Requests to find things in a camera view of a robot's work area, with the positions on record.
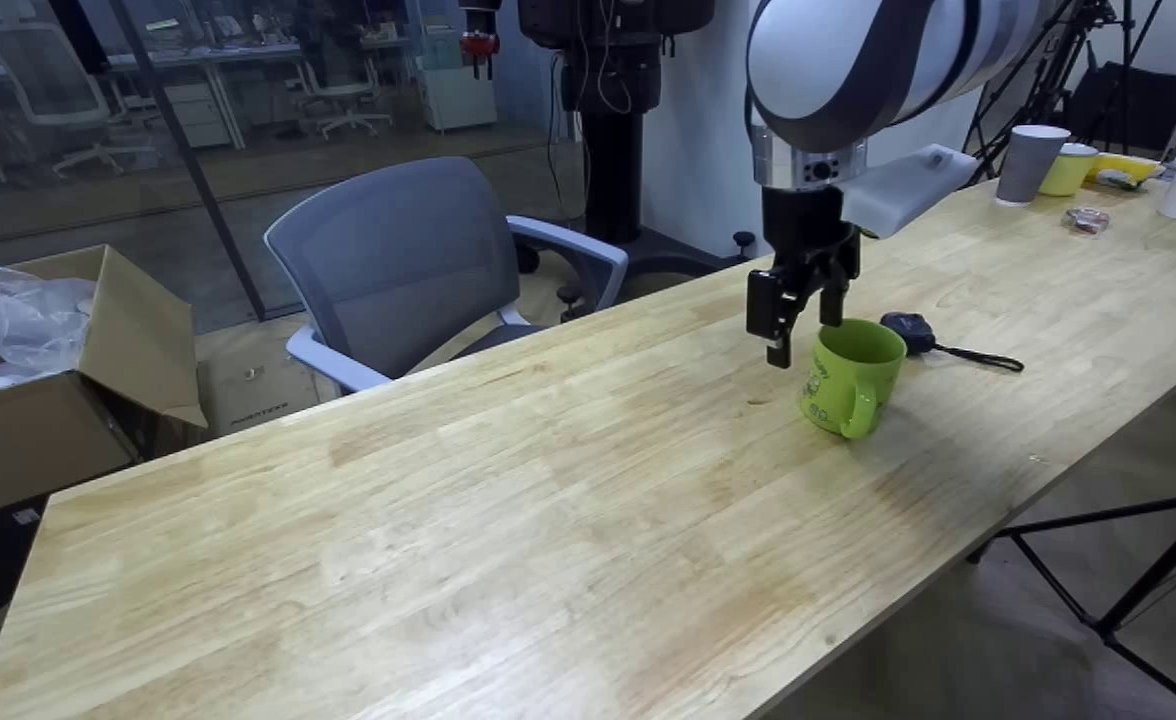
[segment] green mug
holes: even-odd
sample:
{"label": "green mug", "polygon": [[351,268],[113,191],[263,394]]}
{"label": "green mug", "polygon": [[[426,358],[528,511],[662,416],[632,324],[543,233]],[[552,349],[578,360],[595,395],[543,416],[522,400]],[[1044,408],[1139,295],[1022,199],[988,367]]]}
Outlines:
{"label": "green mug", "polygon": [[844,319],[840,330],[819,330],[800,414],[833,437],[870,437],[902,358],[902,336],[883,324]]}

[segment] chair armrest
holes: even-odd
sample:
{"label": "chair armrest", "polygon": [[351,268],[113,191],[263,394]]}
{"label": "chair armrest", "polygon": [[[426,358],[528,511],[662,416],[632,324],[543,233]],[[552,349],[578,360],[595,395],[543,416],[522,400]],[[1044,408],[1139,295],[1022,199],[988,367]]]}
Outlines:
{"label": "chair armrest", "polygon": [[357,366],[351,358],[343,358],[343,352],[319,346],[319,339],[311,336],[311,330],[294,330],[291,339],[284,339],[284,349],[288,349],[300,366],[317,367],[319,375],[334,379],[334,385],[347,388],[347,394],[366,394],[366,388],[390,385],[389,375],[379,375],[379,373]]}
{"label": "chair armrest", "polygon": [[629,275],[629,251],[619,251],[617,244],[604,244],[595,238],[583,238],[583,233],[571,233],[559,225],[543,225],[533,216],[508,216],[508,233],[533,249],[552,249],[552,251],[568,258],[577,263],[578,279],[587,290],[595,290],[592,309],[606,309],[619,301],[619,290]]}

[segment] yellow object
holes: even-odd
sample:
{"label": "yellow object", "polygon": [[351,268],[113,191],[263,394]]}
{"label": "yellow object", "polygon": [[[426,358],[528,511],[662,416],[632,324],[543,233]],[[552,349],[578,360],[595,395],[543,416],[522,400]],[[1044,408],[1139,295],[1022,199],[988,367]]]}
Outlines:
{"label": "yellow object", "polygon": [[1099,152],[1096,174],[1088,181],[1124,181],[1124,183],[1148,183],[1158,174],[1157,159],[1148,158],[1120,158],[1120,152]]}
{"label": "yellow object", "polygon": [[58,492],[0,720],[751,718],[1176,388],[1176,225],[1091,203],[1099,244],[991,183],[863,244],[850,311],[1026,366],[912,360],[863,445],[729,268]]}
{"label": "yellow object", "polygon": [[1091,178],[1096,163],[1099,163],[1096,147],[1062,144],[1061,159],[1051,163],[1051,174],[1041,183],[1041,196],[1077,196],[1085,178]]}

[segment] mug handle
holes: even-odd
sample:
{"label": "mug handle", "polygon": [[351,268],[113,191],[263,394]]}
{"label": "mug handle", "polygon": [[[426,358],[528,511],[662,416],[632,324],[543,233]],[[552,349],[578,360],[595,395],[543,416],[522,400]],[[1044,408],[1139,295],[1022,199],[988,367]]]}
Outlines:
{"label": "mug handle", "polygon": [[861,441],[861,437],[870,433],[870,423],[876,423],[876,388],[870,385],[856,385],[856,408],[840,423],[840,437]]}

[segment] wooden tabletop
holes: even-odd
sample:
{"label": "wooden tabletop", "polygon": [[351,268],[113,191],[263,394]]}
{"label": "wooden tabletop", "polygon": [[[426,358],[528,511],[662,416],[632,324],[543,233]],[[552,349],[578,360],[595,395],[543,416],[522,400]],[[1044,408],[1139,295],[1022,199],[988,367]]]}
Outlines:
{"label": "wooden tabletop", "polygon": [[0,718],[743,718],[1176,385],[1176,225],[967,191],[868,251],[940,339],[863,445],[743,268],[52,499]]}

